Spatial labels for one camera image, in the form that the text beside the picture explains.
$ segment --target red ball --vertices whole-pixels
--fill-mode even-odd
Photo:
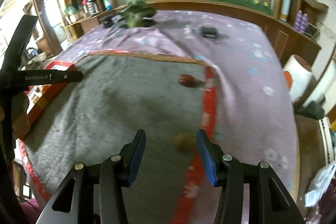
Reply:
[[[178,82],[189,88],[194,88],[196,86],[196,80],[191,75],[180,75]]]

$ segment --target small black container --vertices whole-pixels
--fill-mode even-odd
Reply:
[[[113,26],[112,17],[113,16],[106,16],[100,20],[100,22],[104,24],[104,29],[108,29]]]

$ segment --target human hand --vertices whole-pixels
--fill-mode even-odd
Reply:
[[[13,139],[17,139],[21,136],[26,135],[30,130],[30,124],[27,114],[27,109],[29,107],[29,99],[25,97],[22,112],[12,120],[12,135]],[[0,121],[2,121],[5,117],[2,107],[0,106]]]

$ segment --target wicker basket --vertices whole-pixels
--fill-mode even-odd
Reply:
[[[36,40],[36,44],[40,50],[47,54],[47,58],[55,56],[53,49],[51,48],[48,40],[45,37],[39,37]]]

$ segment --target purple bottle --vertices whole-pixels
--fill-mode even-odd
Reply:
[[[299,31],[301,21],[302,21],[303,13],[301,11],[298,11],[296,13],[295,21],[294,21],[294,29]]]
[[[304,33],[307,26],[308,26],[308,17],[307,17],[307,14],[304,14],[302,16],[299,32]]]

